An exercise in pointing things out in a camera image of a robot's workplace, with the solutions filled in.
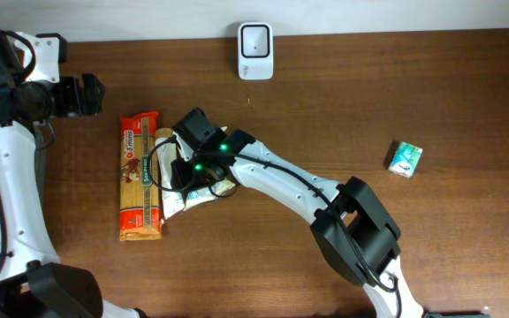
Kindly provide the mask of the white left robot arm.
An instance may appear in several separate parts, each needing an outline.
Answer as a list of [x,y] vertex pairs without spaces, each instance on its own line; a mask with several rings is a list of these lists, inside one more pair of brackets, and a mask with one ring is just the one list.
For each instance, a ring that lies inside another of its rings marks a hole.
[[87,270],[61,263],[42,213],[53,117],[98,114],[105,93],[91,74],[66,77],[60,34],[0,30],[0,317],[139,317],[102,296]]

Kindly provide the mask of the teal tissue pack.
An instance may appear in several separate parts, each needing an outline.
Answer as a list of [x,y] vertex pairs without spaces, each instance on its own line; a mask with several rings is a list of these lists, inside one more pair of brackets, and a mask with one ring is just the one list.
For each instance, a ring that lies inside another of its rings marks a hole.
[[401,141],[388,166],[388,171],[406,178],[411,178],[414,175],[422,153],[422,148]]

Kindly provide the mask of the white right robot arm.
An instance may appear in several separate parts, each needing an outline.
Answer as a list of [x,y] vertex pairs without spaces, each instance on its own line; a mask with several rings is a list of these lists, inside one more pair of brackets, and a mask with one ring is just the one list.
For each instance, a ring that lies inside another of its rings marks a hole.
[[323,258],[346,281],[365,290],[377,316],[424,315],[402,272],[401,230],[366,182],[317,177],[241,130],[228,135],[219,128],[178,129],[175,134],[184,157],[197,160],[201,170],[231,175],[307,221]]

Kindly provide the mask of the white tube with gold cap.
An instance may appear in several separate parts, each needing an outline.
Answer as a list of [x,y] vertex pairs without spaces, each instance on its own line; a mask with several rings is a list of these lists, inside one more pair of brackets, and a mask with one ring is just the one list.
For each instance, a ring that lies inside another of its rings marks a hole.
[[161,199],[163,204],[163,219],[167,220],[182,211],[185,207],[183,196],[180,192],[172,192],[171,189],[179,189],[180,185],[171,184],[171,164],[178,158],[179,150],[176,143],[167,142],[156,150],[159,162]]

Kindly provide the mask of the orange spaghetti packet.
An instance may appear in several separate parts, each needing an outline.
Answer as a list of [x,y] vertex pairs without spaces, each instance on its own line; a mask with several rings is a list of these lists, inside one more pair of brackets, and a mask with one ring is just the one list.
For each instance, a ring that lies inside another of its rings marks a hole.
[[157,240],[162,237],[156,145],[157,111],[121,117],[120,234],[122,241]]

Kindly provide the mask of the white crinkled snack bag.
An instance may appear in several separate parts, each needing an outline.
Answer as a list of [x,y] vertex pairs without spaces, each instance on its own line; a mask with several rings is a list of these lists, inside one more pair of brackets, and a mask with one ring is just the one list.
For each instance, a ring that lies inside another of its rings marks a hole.
[[[195,158],[197,155],[194,153],[174,132],[176,141],[180,147],[180,154],[184,156],[186,161]],[[215,185],[205,186],[195,190],[185,190],[182,193],[185,203],[184,211],[190,210],[196,206],[204,203],[215,201],[233,195],[236,191],[237,185],[230,179],[225,178],[223,181],[217,182]]]

